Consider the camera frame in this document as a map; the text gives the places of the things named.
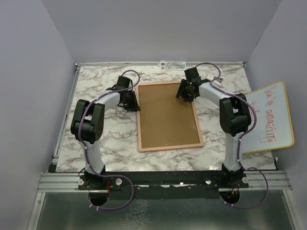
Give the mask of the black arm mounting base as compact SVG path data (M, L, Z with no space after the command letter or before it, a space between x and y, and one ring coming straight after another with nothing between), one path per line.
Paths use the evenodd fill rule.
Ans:
M242 171L156 171L103 172L101 176L85 173L78 189L116 200L134 199L218 199L219 190L247 188L247 175Z

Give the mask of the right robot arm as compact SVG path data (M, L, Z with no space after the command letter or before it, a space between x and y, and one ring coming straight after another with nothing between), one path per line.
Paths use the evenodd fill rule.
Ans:
M186 78L181 80L176 97L181 97L185 102L193 102L197 97L203 97L219 107L220 127L226 137L220 181L223 186L232 187L244 172L240 145L242 137L249 132L248 127L252 120L244 94L232 94L213 84L220 76L221 71L218 70L218 76L213 80L203 80L197 67L189 68L185 70Z

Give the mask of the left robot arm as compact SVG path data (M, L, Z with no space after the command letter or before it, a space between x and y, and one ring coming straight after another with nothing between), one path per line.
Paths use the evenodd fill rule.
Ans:
M134 86L130 78L120 75L117 83L107 88L99 97L91 101L77 101L71 122L71 133L81 145L84 154L85 168L82 180L95 189L103 188L106 183L106 169L99 147L105 112L116 106L129 112L140 111Z

